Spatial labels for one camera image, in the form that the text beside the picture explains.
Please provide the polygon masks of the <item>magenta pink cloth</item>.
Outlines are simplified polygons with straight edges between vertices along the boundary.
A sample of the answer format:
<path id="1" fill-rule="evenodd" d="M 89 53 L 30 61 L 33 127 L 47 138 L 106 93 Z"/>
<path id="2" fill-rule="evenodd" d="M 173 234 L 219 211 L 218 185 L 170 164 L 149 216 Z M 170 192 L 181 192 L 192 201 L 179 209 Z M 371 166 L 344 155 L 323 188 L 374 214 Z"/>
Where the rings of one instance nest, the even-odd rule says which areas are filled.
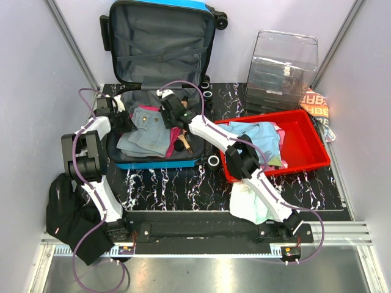
<path id="1" fill-rule="evenodd" d="M 154 111 L 154 112 L 159 112 L 158 107 L 141 105 L 140 108 L 145 109 L 145 110 Z M 170 130 L 170 145 L 167 149 L 166 158 L 171 157 L 172 153 L 174 152 L 174 143 L 178 139 L 178 136 L 180 135 L 180 133 L 181 133 L 181 130 L 177 127 L 172 128 Z"/>

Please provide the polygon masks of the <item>light denim shorts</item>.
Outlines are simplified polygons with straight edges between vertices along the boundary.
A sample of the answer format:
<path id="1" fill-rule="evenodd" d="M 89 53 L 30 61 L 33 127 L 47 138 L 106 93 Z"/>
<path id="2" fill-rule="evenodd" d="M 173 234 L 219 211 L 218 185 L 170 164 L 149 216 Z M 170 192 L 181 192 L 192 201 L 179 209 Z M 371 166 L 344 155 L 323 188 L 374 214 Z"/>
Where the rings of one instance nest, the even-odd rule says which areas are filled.
<path id="1" fill-rule="evenodd" d="M 137 130 L 123 134 L 117 148 L 129 157 L 165 158 L 170 146 L 170 130 L 166 128 L 161 113 L 137 107 L 131 120 Z"/>

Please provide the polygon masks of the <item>blue hard-shell suitcase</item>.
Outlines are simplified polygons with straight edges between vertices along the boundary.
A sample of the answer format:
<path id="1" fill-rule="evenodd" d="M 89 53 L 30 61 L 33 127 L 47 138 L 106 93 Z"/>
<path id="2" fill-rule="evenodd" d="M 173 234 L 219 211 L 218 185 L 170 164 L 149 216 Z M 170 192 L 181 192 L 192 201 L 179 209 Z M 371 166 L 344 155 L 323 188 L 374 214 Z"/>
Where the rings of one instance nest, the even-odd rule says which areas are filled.
<path id="1" fill-rule="evenodd" d="M 116 1 L 100 25 L 129 113 L 159 107 L 156 91 L 164 85 L 200 112 L 199 88 L 209 81 L 214 35 L 226 29 L 226 13 L 197 1 Z"/>

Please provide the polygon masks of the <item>light blue t-shirt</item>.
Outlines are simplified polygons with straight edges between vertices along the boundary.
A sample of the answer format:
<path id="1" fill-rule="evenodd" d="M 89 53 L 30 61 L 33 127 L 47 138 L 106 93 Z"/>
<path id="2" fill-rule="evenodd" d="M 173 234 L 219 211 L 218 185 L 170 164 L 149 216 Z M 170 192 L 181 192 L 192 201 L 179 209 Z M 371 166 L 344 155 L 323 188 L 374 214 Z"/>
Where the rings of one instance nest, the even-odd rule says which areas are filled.
<path id="1" fill-rule="evenodd" d="M 228 125 L 222 125 L 221 128 L 238 136 L 247 135 L 252 143 L 266 156 L 269 166 L 283 166 L 280 155 L 280 136 L 272 123 L 231 121 Z"/>

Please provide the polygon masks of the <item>pink camouflage garment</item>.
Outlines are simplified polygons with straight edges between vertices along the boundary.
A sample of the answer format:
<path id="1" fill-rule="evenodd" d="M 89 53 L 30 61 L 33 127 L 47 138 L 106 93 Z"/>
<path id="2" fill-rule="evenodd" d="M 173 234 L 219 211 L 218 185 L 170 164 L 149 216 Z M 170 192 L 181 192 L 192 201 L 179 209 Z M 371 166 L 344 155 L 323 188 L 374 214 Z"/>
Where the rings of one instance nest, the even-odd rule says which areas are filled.
<path id="1" fill-rule="evenodd" d="M 273 123 L 274 129 L 276 130 L 277 135 L 279 136 L 279 151 L 280 151 L 280 160 L 281 160 L 281 166 L 279 168 L 285 169 L 288 167 L 288 163 L 283 159 L 282 154 L 282 147 L 283 147 L 283 141 L 285 138 L 285 131 L 279 127 L 277 124 Z"/>

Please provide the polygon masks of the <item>clear plastic drawer organizer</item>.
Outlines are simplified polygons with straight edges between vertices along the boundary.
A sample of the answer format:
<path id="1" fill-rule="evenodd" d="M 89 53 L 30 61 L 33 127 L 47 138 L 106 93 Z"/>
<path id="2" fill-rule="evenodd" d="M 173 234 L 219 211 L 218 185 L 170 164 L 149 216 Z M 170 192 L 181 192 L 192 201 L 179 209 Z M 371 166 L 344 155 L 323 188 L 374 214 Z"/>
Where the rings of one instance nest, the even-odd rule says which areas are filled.
<path id="1" fill-rule="evenodd" d="M 247 78 L 245 110 L 266 114 L 298 109 L 317 69 L 315 37 L 259 31 Z"/>

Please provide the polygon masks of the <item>red plastic tray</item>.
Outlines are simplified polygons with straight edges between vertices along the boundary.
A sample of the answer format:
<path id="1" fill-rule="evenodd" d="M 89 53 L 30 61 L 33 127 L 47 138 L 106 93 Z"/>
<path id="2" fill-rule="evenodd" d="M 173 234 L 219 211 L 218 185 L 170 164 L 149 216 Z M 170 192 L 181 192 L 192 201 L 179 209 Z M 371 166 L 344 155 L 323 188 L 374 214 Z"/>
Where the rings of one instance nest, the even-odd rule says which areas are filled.
<path id="1" fill-rule="evenodd" d="M 326 167 L 331 163 L 312 120 L 302 109 L 230 118 L 218 120 L 215 123 L 220 126 L 227 125 L 231 121 L 242 123 L 271 122 L 285 132 L 280 144 L 280 153 L 282 160 L 287 163 L 287 167 L 279 170 L 270 167 L 265 171 L 266 176 L 311 171 Z"/>

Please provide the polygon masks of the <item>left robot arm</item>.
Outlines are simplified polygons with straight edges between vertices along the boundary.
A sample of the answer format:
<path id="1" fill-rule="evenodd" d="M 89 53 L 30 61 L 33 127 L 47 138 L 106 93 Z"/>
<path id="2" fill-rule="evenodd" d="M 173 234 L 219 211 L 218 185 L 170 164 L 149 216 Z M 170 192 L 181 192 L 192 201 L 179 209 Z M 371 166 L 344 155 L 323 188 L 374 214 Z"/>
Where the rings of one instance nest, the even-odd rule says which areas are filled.
<path id="1" fill-rule="evenodd" d="M 103 231 L 114 242 L 127 241 L 132 227 L 108 183 L 108 155 L 103 143 L 112 131 L 125 134 L 136 130 L 120 99 L 104 95 L 97 99 L 86 125 L 61 138 L 66 175 L 89 194 L 100 214 Z"/>

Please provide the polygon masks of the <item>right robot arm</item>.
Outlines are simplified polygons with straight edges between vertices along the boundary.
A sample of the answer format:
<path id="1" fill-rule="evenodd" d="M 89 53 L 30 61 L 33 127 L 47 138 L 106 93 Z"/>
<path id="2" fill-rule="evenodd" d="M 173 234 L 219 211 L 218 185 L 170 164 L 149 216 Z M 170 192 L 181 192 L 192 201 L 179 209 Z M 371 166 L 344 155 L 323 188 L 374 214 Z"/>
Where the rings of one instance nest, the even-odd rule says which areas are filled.
<path id="1" fill-rule="evenodd" d="M 247 184 L 265 204 L 277 223 L 277 234 L 285 242 L 299 235 L 303 219 L 299 208 L 286 203 L 262 172 L 257 151 L 247 135 L 236 136 L 214 124 L 203 115 L 184 107 L 172 90 L 157 90 L 161 115 L 168 128 L 178 127 L 201 137 L 225 153 L 229 173 Z"/>

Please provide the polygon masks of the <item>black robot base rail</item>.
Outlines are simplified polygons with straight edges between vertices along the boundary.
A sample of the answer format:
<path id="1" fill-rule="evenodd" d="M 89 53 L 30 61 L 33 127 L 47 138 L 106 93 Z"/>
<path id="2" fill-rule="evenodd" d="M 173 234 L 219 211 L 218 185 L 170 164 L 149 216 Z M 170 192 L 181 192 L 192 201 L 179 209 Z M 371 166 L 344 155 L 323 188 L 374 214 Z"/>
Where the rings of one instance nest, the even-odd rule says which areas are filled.
<path id="1" fill-rule="evenodd" d="M 272 222 L 256 225 L 229 212 L 131 211 L 126 215 L 137 233 L 136 256 L 277 256 L 281 246 L 314 243 L 308 223 L 288 237 L 278 233 Z"/>

